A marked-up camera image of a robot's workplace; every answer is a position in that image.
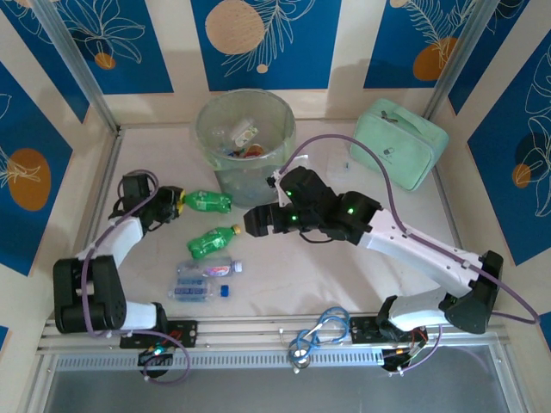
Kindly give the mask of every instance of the white floor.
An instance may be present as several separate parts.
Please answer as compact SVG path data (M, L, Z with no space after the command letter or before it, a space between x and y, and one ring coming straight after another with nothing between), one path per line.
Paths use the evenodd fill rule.
M300 143L320 133L351 135L354 126L353 122L303 120L297 124L297 140ZM344 148L344 142L325 140L310 145L305 153L311 166L336 193L355 190L388 207L384 182L377 173L356 163L351 164L345 180L342 174L334 173ZM157 174L161 185L176 185L186 192L218 189L214 174L203 162L186 126L128 129L102 222L107 222L116 201L118 181L135 169L149 169ZM328 169L332 171L329 178ZM414 193L396 188L395 196L399 213L407 224L445 243L453 243L432 175ZM227 279L231 289L229 299L183 304L167 298L176 265L190 258L186 243L216 226L243 226L245 212L233 208L229 214L198 213L185 208L178 220L148 234L128 254L119 270L127 299L157 301L169 316L185 317L319 314L332 305L341 305L351 312L375 312L387 296L420 293L435 286L393 258L350 243L311 245L296 233L263 238L244 233L232 240L225 251L244 262L244 272Z

